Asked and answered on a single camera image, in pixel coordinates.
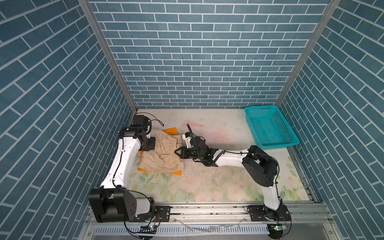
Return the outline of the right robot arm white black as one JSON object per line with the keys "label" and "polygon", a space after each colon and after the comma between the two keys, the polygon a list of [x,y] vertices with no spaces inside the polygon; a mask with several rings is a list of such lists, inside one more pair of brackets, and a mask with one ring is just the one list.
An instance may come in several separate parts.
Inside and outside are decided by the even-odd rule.
{"label": "right robot arm white black", "polygon": [[291,221],[292,216],[278,193],[277,178],[280,173],[278,161],[261,148],[252,145],[247,150],[228,151],[210,148],[201,137],[183,135],[186,146],[175,150],[181,159],[192,159],[206,167],[239,167],[247,171],[256,184],[261,186],[264,205],[248,207],[250,215],[262,212],[269,221]]}

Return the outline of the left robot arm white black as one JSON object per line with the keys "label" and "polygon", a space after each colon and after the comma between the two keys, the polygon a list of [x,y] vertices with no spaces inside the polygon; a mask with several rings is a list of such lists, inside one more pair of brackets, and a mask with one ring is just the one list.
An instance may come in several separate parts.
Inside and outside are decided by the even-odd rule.
{"label": "left robot arm white black", "polygon": [[130,174],[139,152],[155,149],[151,119],[135,115],[129,127],[119,131],[117,152],[99,188],[90,190],[89,203],[98,223],[150,222],[155,217],[153,198],[129,187]]}

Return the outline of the teal plastic basket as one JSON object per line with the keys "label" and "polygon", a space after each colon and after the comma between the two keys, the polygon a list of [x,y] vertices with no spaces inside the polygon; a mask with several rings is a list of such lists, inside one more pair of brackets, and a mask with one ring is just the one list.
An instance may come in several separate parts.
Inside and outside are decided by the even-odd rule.
{"label": "teal plastic basket", "polygon": [[296,133],[276,106],[245,108],[246,121],[261,149],[282,149],[300,143]]}

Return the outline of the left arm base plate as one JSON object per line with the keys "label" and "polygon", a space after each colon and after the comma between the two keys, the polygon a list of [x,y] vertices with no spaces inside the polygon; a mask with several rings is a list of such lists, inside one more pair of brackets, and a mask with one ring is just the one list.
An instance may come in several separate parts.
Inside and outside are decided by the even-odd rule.
{"label": "left arm base plate", "polygon": [[150,213],[135,216],[132,222],[144,223],[156,219],[157,222],[167,223],[170,220],[170,215],[171,206],[156,206]]}

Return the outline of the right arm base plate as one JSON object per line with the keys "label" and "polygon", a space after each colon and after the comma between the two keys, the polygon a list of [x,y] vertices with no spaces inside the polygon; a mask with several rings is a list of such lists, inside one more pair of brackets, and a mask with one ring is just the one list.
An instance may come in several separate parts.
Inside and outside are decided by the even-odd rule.
{"label": "right arm base plate", "polygon": [[291,221],[291,213],[284,204],[280,204],[277,210],[272,210],[266,206],[262,205],[250,205],[247,206],[247,212],[250,215],[252,222],[262,222],[262,221]]}

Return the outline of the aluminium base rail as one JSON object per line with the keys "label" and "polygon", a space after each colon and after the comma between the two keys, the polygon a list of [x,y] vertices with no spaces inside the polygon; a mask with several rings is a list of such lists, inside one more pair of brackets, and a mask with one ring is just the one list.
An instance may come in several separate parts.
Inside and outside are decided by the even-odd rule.
{"label": "aluminium base rail", "polygon": [[[141,223],[97,223],[89,215],[80,234],[81,240],[340,240],[342,235],[334,218],[325,204],[314,202],[286,202],[291,221],[252,222],[247,206],[260,203],[209,203],[209,204],[162,204],[171,206],[170,220],[167,223],[152,224],[150,230],[143,233],[156,233],[161,225],[250,225],[266,224],[268,235],[199,235],[184,237],[149,237],[138,231]],[[98,226],[124,226],[130,236],[94,236]]]}

